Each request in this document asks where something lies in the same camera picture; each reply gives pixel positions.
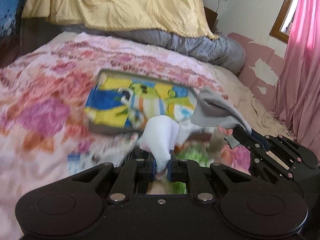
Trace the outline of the floral pink bedspread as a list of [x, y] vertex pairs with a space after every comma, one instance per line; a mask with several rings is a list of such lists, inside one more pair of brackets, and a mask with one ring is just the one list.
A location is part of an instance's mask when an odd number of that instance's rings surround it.
[[15, 205], [27, 192], [67, 176], [67, 156], [90, 152], [94, 165], [120, 166], [136, 136], [93, 134], [84, 113], [101, 69], [210, 87], [260, 134], [287, 135], [230, 71], [150, 45], [63, 33], [1, 69], [1, 239], [22, 236]]

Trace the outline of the blue cartoon wall cloth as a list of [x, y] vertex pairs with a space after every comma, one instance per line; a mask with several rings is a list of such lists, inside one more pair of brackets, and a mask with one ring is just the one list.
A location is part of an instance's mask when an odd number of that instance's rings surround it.
[[24, 0], [1, 0], [1, 40], [18, 35], [23, 6]]

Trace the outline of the white soft cloth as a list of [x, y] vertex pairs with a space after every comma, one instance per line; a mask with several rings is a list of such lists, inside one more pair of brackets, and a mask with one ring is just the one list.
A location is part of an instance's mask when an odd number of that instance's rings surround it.
[[155, 116], [148, 120], [140, 137], [139, 148], [153, 155], [156, 173], [162, 173], [171, 159], [179, 133], [179, 125], [166, 115]]

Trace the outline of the blue white carton box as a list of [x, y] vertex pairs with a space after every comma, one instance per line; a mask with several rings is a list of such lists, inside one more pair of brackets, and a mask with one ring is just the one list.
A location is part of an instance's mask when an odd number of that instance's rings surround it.
[[68, 173], [70, 176], [92, 168], [94, 163], [90, 152], [72, 152], [67, 156]]

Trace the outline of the grey cloth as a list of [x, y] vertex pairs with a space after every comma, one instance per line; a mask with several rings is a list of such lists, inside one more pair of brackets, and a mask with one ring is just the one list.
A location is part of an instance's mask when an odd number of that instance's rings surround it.
[[[248, 134], [252, 134], [252, 128], [242, 114], [222, 96], [205, 86], [197, 95], [197, 103], [190, 119], [191, 123], [200, 127], [221, 127], [234, 129], [240, 127]], [[211, 138], [207, 151], [217, 152], [229, 143], [235, 148], [240, 143], [230, 135], [215, 131]]]

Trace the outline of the dark wooden headboard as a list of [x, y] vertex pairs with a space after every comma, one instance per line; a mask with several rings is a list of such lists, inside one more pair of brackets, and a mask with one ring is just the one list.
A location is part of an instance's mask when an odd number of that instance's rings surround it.
[[209, 9], [208, 7], [204, 7], [204, 12], [208, 26], [211, 29], [211, 31], [214, 32], [216, 29], [218, 14], [215, 11]]

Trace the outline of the yellow blanket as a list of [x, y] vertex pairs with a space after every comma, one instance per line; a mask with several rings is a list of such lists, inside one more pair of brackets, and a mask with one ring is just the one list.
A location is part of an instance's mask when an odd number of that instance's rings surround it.
[[102, 31], [158, 29], [180, 37], [218, 38], [202, 0], [27, 0], [22, 16]]

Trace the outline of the grey duvet roll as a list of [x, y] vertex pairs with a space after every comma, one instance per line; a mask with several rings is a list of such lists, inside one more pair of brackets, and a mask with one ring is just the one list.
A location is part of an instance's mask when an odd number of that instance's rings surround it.
[[202, 62], [226, 68], [235, 75], [241, 72], [246, 59], [244, 48], [234, 39], [227, 36], [219, 36], [211, 40], [207, 37], [180, 37], [158, 29], [102, 31], [88, 29], [81, 24], [62, 26], [60, 29], [75, 33], [85, 32], [93, 35], [113, 36], [162, 47], [194, 57]]

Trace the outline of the wooden window frame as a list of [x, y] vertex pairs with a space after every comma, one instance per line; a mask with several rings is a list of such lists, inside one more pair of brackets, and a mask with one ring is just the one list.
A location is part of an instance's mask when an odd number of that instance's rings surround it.
[[270, 31], [270, 36], [287, 43], [289, 40], [288, 27], [293, 21], [298, 0], [284, 0], [278, 16]]

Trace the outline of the pink curtain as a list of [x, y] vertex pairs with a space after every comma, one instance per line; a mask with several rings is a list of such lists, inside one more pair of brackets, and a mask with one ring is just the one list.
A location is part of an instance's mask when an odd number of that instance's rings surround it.
[[273, 111], [319, 156], [319, 0], [298, 0]]

